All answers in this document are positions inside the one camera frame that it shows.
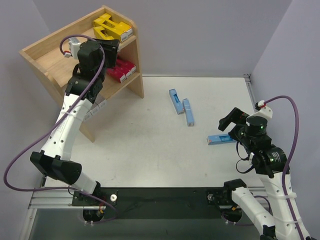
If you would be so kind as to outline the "yellow toothpaste box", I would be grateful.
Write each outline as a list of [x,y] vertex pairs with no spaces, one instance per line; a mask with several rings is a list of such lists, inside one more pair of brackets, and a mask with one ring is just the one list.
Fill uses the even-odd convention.
[[126,31],[113,23],[109,23],[106,19],[99,17],[92,24],[94,35],[99,40],[119,40],[124,42],[128,39]]
[[112,32],[112,31],[108,31],[103,26],[94,26],[93,33],[94,33],[95,39],[100,39],[100,40],[117,39],[120,42],[122,41],[121,35],[118,35],[117,33]]
[[99,17],[99,20],[102,26],[109,32],[117,33],[120,36],[126,33],[127,37],[133,35],[133,29],[130,25],[126,24],[123,21],[116,22],[113,19],[113,16],[108,13],[104,13],[103,15],[101,15]]

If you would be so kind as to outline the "yellow toothpaste box front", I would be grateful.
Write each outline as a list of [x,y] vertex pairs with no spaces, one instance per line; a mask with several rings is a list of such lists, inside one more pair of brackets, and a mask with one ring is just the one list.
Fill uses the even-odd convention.
[[133,29],[130,25],[126,24],[123,21],[116,22],[113,19],[113,16],[108,13],[104,13],[103,15],[101,15],[99,17],[99,20],[102,26],[109,32],[117,33],[120,36],[126,33],[127,37],[133,35]]

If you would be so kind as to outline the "pink toothpaste box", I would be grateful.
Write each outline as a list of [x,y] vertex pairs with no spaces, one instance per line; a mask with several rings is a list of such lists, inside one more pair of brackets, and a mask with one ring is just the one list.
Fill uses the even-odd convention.
[[126,75],[117,70],[117,69],[113,69],[113,68],[108,68],[106,70],[106,73],[111,77],[113,78],[114,80],[116,80],[117,82],[119,83],[122,83],[123,81],[125,81],[127,79]]
[[116,62],[116,68],[122,72],[127,79],[132,75],[132,71],[119,61]]
[[128,70],[130,70],[130,72],[133,74],[137,71],[137,67],[135,64],[133,64],[130,61],[124,60],[124,59],[119,59],[120,63],[127,68]]

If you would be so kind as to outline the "silver toothpaste box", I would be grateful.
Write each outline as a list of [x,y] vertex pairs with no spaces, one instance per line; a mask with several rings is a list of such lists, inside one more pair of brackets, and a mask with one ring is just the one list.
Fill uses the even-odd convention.
[[94,115],[96,115],[96,114],[99,112],[99,110],[100,110],[100,108],[99,108],[99,106],[97,105],[97,106],[95,106],[94,108],[92,108],[92,109],[90,110],[90,113],[91,113],[92,116],[94,116]]
[[102,108],[104,108],[104,107],[106,106],[106,104],[107,104],[107,100],[105,99],[105,100],[101,101],[101,102],[98,104],[98,107],[99,107],[100,109],[102,109]]
[[90,119],[92,117],[92,114],[90,112],[88,112],[85,116],[83,121],[86,122],[88,119]]

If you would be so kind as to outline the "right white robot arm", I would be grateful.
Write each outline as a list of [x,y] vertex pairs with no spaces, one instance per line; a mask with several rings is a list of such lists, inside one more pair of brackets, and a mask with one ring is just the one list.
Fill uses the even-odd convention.
[[235,124],[228,134],[248,154],[247,160],[264,186],[271,212],[264,209],[241,179],[226,181],[221,197],[225,203],[240,207],[262,240],[310,240],[292,190],[289,160],[267,135],[271,118],[272,110],[266,106],[252,115],[235,107],[219,120],[218,126],[224,131],[230,123]]

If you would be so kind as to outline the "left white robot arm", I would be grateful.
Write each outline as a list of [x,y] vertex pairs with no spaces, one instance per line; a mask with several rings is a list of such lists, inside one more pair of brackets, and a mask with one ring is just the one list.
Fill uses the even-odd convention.
[[107,69],[116,65],[119,45],[117,39],[94,38],[80,44],[56,126],[41,150],[30,156],[43,175],[84,192],[83,199],[91,206],[102,199],[101,185],[83,172],[80,163],[71,161],[71,153],[85,115],[103,88]]

